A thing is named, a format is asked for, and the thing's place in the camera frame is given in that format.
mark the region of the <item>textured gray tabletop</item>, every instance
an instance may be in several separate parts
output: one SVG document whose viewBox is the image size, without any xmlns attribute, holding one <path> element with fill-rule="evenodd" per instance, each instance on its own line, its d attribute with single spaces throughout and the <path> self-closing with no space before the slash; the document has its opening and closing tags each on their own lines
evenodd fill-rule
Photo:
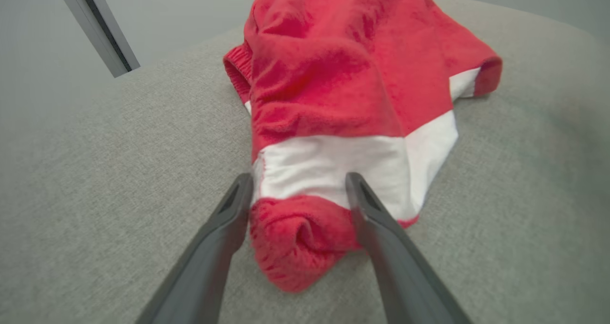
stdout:
<svg viewBox="0 0 610 324">
<path fill-rule="evenodd" d="M 610 322 L 608 49 L 532 14 L 436 1 L 505 71 L 492 96 L 456 104 L 460 139 L 408 233 L 475 323 Z M 235 29 L 50 113 L 3 94 L 19 120 L 0 128 L 0 322 L 137 318 L 249 169 L 249 117 L 221 61 L 241 40 Z M 248 241 L 220 318 L 383 320 L 363 253 L 292 295 Z"/>
</svg>

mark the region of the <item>ribbed cuff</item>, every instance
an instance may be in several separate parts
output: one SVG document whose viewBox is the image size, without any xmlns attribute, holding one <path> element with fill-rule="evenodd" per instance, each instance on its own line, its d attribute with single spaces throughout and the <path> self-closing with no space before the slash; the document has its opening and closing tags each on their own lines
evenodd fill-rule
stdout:
<svg viewBox="0 0 610 324">
<path fill-rule="evenodd" d="M 246 43 L 231 49 L 223 58 L 224 69 L 244 104 L 250 100 L 251 61 L 252 52 Z"/>
</svg>

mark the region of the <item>red and white garment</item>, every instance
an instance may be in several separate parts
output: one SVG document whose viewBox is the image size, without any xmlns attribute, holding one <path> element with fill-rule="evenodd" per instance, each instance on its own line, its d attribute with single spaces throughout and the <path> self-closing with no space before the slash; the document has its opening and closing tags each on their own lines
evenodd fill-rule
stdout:
<svg viewBox="0 0 610 324">
<path fill-rule="evenodd" d="M 289 292 L 359 248 L 347 172 L 417 220 L 458 138 L 453 100 L 502 68 L 432 0 L 255 0 L 224 65 L 252 115 L 255 258 Z"/>
</svg>

